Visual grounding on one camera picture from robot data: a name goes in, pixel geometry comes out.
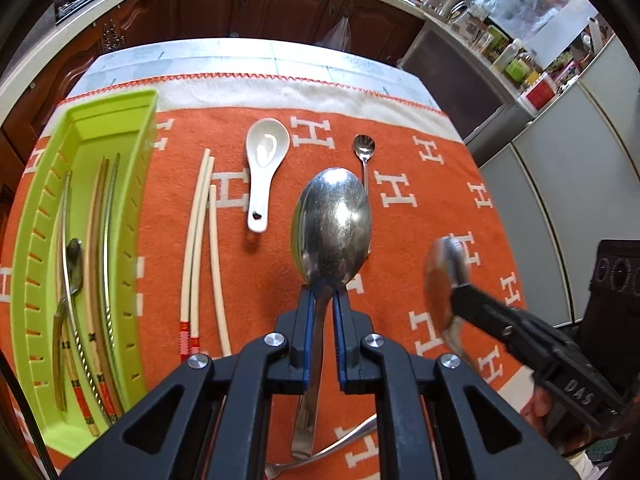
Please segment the person's right hand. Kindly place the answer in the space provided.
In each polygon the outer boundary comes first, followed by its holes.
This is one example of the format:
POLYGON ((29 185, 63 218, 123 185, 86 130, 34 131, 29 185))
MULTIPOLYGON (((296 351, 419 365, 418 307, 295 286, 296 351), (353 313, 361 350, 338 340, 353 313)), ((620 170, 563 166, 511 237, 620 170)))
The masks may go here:
POLYGON ((522 407, 520 415, 532 426, 544 439, 548 437, 546 421, 554 405, 550 394, 541 387, 535 387, 532 396, 522 407))

